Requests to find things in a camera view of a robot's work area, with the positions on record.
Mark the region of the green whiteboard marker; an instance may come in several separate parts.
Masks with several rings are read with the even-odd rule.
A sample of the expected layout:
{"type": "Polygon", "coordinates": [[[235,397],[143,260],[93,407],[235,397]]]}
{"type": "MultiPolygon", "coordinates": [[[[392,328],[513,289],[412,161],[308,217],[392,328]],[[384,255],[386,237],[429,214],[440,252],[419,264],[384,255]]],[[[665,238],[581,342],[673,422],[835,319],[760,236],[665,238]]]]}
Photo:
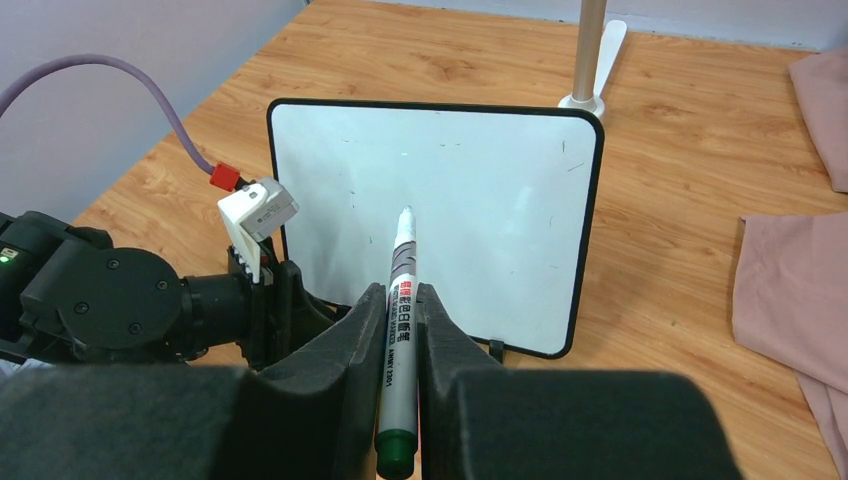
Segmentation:
{"type": "Polygon", "coordinates": [[[407,479],[418,450],[417,238],[413,209],[398,218],[387,288],[385,359],[374,446],[377,473],[407,479]]]}

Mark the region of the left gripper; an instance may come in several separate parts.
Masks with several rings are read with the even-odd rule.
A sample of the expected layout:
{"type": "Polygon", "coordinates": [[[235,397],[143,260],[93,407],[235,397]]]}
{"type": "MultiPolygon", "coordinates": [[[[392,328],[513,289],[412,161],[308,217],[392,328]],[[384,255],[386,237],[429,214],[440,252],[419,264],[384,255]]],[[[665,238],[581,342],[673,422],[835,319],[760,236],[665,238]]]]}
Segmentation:
{"type": "Polygon", "coordinates": [[[264,370],[304,347],[340,321],[351,306],[322,300],[304,287],[301,269],[293,261],[278,262],[263,248],[269,263],[254,283],[247,263],[229,247],[228,272],[244,285],[246,332],[236,340],[248,366],[264,370]]]}

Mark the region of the white whiteboard black frame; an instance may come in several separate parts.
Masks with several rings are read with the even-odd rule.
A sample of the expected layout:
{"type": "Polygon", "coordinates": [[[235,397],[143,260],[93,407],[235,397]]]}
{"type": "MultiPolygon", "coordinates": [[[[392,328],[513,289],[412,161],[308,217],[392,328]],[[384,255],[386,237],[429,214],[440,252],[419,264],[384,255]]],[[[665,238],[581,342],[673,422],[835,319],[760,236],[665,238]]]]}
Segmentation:
{"type": "Polygon", "coordinates": [[[605,132],[559,107],[281,98],[267,110],[282,230],[306,289],[353,304],[389,278],[398,218],[418,277],[468,336],[557,359],[572,348],[605,132]]]}

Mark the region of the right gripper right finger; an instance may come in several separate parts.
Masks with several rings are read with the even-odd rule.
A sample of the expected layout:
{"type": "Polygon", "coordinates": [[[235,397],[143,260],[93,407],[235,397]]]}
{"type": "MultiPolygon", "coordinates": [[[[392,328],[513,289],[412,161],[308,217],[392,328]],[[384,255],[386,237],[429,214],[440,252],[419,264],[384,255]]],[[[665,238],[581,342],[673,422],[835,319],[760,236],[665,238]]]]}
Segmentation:
{"type": "Polygon", "coordinates": [[[717,414],[664,371],[510,369],[418,292],[426,479],[738,479],[717,414]]]}

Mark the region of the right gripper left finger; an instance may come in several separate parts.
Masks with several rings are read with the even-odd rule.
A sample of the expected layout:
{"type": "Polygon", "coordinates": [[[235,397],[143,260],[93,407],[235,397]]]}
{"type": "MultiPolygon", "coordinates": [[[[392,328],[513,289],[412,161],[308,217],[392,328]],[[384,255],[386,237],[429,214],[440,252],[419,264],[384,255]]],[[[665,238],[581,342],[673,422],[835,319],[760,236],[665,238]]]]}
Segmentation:
{"type": "Polygon", "coordinates": [[[372,479],[386,292],[260,373],[28,369],[1,383],[5,479],[372,479]]]}

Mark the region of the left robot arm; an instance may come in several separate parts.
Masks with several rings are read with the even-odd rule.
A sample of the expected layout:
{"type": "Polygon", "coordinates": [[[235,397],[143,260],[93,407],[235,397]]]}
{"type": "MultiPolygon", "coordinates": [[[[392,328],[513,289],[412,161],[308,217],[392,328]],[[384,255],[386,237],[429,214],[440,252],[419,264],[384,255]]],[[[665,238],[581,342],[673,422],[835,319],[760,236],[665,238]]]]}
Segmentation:
{"type": "Polygon", "coordinates": [[[260,245],[260,270],[228,249],[224,273],[179,276],[103,230],[29,211],[1,219],[1,362],[185,363],[234,343],[253,370],[282,360],[347,308],[260,245]]]}

